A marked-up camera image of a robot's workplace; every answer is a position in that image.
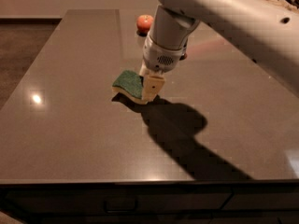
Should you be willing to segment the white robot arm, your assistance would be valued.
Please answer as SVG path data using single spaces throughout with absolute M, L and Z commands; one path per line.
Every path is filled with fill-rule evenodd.
M 299 94 L 299 14 L 261 0 L 158 0 L 143 48 L 142 98 L 152 100 L 199 23 Z

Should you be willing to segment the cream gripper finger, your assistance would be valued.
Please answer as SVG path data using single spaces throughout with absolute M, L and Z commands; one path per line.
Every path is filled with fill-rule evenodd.
M 145 75 L 148 75 L 150 73 L 150 70 L 148 69 L 148 67 L 146 66 L 145 63 L 141 64 L 140 70 L 139 70 L 139 75 L 141 77 L 144 77 Z
M 142 100 L 151 102 L 158 95 L 165 83 L 163 77 L 145 75 L 143 77 Z

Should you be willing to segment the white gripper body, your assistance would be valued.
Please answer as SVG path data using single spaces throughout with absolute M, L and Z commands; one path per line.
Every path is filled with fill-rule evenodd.
M 155 73 L 166 73 L 173 70 L 179 62 L 186 35 L 147 34 L 143 47 L 143 63 Z

